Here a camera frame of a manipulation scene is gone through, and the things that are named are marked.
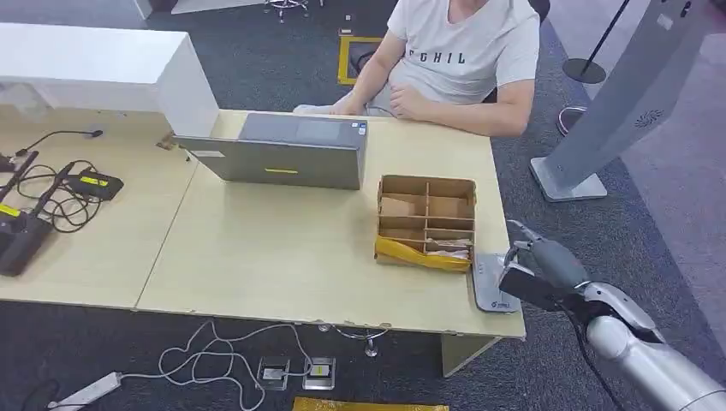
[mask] man's hand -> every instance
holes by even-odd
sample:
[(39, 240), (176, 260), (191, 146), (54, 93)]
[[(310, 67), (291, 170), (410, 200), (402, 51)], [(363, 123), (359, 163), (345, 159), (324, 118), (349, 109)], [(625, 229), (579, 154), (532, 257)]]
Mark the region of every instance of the man's hand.
[(358, 103), (350, 94), (344, 96), (330, 107), (330, 113), (339, 116), (360, 116), (365, 111), (365, 105)]
[(391, 86), (390, 108), (398, 118), (426, 120), (433, 102), (409, 85)]

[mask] yellow label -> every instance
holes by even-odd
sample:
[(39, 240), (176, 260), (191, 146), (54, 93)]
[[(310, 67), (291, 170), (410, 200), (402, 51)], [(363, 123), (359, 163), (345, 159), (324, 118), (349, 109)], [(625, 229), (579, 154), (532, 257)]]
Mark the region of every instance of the yellow label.
[(268, 173), (283, 173), (283, 174), (297, 174), (297, 170), (286, 170), (286, 169), (265, 169)]
[(11, 215), (13, 217), (18, 217), (18, 216), (21, 215), (21, 212), (20, 211), (17, 211), (13, 207), (8, 207), (5, 204), (0, 204), (0, 212), (4, 212), (5, 214), (9, 214), (9, 215)]
[(91, 177), (81, 177), (80, 180), (82, 182), (87, 182), (88, 184), (93, 184), (95, 186), (106, 187), (109, 185), (109, 182), (105, 182), (103, 180), (98, 180), (98, 179), (91, 178)]

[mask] gray robot arm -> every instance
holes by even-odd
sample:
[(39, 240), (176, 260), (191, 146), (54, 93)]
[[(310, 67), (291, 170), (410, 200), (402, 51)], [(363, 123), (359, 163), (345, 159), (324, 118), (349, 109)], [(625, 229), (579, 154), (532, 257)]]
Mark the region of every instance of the gray robot arm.
[[(613, 362), (658, 409), (726, 410), (726, 390), (672, 349), (651, 317), (630, 297), (607, 283), (593, 282), (563, 245), (523, 224), (529, 241), (516, 241), (507, 253), (500, 289), (548, 311), (567, 310), (586, 331), (602, 358)], [(512, 262), (520, 250), (532, 254), (542, 271), (533, 277)]]

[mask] cardboard compartment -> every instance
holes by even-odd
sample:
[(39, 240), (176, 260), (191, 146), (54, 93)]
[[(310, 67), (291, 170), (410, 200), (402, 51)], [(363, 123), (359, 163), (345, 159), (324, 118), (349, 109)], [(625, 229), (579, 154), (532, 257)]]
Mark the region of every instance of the cardboard compartment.
[(382, 193), (378, 214), (381, 216), (425, 216), (426, 196)]
[[(383, 176), (378, 185), (378, 235), (423, 254), (468, 251), (472, 255), (475, 192), (469, 180)], [(395, 247), (382, 249), (400, 252)], [(376, 259), (383, 264), (407, 264), (392, 255), (376, 255)]]
[(430, 217), (472, 218), (474, 203), (471, 199), (429, 197)]
[(425, 227), (425, 217), (378, 216), (379, 234), (382, 229), (418, 229), (423, 232)]
[(378, 184), (381, 194), (426, 195), (428, 179), (413, 176), (383, 176)]

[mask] power adapter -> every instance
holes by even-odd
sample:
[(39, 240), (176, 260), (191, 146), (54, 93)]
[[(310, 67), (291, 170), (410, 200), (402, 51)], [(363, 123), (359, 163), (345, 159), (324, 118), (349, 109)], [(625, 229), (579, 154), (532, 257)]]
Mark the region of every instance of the power adapter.
[(77, 176), (68, 179), (68, 186), (77, 194), (89, 195), (103, 201), (113, 200), (123, 188), (123, 182), (116, 177), (91, 171), (86, 168)]

